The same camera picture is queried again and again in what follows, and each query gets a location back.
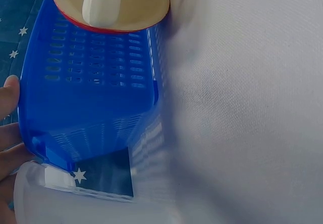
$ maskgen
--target translucent white plastic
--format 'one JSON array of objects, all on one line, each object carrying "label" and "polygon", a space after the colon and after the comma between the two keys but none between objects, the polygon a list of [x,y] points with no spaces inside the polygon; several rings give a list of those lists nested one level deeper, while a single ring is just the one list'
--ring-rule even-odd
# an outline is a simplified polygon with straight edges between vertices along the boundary
[{"label": "translucent white plastic", "polygon": [[84,0],[83,19],[93,27],[107,28],[119,16],[121,0]]},{"label": "translucent white plastic", "polygon": [[32,162],[20,168],[14,195],[18,224],[174,223],[162,205],[81,190],[68,173]]}]

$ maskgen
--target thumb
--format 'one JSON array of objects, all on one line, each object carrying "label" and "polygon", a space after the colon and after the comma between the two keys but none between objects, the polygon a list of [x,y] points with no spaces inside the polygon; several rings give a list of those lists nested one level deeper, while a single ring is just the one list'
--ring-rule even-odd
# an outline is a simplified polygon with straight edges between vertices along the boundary
[{"label": "thumb", "polygon": [[15,75],[9,76],[3,88],[0,88],[0,119],[9,115],[18,104],[19,80]]}]

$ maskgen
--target white plastic container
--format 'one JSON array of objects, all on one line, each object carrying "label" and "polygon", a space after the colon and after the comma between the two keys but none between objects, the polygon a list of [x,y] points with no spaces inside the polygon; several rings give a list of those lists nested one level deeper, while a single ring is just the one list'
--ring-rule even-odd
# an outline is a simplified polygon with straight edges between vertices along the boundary
[{"label": "white plastic container", "polygon": [[162,205],[80,189],[69,173],[33,162],[20,168],[14,195],[18,224],[174,224]]}]

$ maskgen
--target beige handle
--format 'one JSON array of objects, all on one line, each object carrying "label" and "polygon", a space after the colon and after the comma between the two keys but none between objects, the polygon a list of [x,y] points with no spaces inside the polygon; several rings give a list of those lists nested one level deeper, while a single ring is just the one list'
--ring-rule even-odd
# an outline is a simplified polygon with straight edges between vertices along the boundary
[{"label": "beige handle", "polygon": [[108,28],[118,19],[121,0],[84,0],[83,19],[90,26]]}]

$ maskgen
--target beige lid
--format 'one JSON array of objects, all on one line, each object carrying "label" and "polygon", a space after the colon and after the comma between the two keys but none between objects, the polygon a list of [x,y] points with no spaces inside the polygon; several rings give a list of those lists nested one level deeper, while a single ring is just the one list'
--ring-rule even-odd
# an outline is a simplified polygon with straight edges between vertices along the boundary
[{"label": "beige lid", "polygon": [[[54,0],[60,11],[72,20],[87,24],[82,15],[84,0]],[[120,12],[110,30],[136,31],[153,26],[167,14],[170,0],[121,0]]]}]

